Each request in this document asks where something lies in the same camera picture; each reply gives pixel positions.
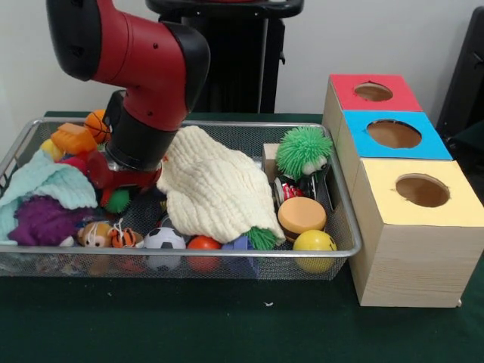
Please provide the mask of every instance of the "metal mesh basket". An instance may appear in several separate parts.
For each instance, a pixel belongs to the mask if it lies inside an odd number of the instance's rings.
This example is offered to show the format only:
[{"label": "metal mesh basket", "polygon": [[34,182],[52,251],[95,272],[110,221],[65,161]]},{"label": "metal mesh basket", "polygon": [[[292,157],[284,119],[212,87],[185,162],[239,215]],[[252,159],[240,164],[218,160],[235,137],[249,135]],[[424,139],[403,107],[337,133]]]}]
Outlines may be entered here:
[{"label": "metal mesh basket", "polygon": [[[0,164],[0,195],[8,188],[11,175],[61,123],[82,121],[45,118],[26,126]],[[255,161],[262,159],[264,143],[279,142],[293,127],[316,127],[329,135],[323,126],[305,123],[186,121],[184,126],[188,125],[201,127],[215,140]],[[318,199],[327,212],[326,232],[335,240],[338,251],[292,251],[289,243],[273,251],[0,246],[0,275],[331,280],[346,259],[361,248],[361,235],[335,152],[318,180]]]}]

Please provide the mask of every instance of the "light blue towel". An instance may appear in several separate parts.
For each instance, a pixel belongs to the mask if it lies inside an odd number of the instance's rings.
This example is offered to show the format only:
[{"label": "light blue towel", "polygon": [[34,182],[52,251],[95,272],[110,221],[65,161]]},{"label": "light blue towel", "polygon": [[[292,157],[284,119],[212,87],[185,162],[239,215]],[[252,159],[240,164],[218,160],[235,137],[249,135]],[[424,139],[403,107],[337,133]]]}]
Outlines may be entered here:
[{"label": "light blue towel", "polygon": [[0,244],[13,244],[7,235],[18,226],[15,211],[24,200],[34,195],[53,197],[66,209],[98,205],[94,188],[78,169],[56,164],[44,151],[38,150],[12,175],[11,183],[0,199]]}]

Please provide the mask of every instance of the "yellow box top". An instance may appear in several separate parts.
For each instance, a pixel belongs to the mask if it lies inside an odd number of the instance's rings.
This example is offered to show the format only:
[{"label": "yellow box top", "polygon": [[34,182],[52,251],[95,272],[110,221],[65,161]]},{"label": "yellow box top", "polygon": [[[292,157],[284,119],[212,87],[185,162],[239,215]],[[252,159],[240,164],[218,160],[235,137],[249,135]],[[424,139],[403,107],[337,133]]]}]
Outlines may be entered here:
[{"label": "yellow box top", "polygon": [[384,223],[484,227],[484,207],[457,162],[361,162]]}]

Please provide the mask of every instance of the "purple plush toy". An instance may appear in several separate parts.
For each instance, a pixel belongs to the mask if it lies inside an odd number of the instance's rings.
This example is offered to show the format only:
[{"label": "purple plush toy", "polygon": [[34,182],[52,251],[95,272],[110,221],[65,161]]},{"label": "purple plush toy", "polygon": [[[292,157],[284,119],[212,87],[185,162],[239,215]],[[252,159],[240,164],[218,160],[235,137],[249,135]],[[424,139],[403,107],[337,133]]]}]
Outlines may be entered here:
[{"label": "purple plush toy", "polygon": [[32,197],[15,213],[18,226],[8,234],[19,246],[59,246],[77,234],[76,227],[93,209],[64,209],[51,197]]}]

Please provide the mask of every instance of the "white wall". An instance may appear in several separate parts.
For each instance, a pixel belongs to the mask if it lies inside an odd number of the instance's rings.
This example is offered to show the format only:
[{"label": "white wall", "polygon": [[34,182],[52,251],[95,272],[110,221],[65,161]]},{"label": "white wall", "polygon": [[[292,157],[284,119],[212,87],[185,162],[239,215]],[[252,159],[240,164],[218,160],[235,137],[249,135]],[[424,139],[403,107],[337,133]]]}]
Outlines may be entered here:
[{"label": "white wall", "polygon": [[[142,0],[116,0],[156,20]],[[306,0],[286,20],[277,112],[321,113],[329,73],[401,73],[433,121],[472,10],[480,0]],[[103,108],[113,89],[83,83],[57,65],[43,0],[3,1],[0,10],[0,144],[46,110]]]},{"label": "white wall", "polygon": [[277,112],[322,113],[330,73],[398,73],[436,123],[482,0],[306,0],[286,20]]}]

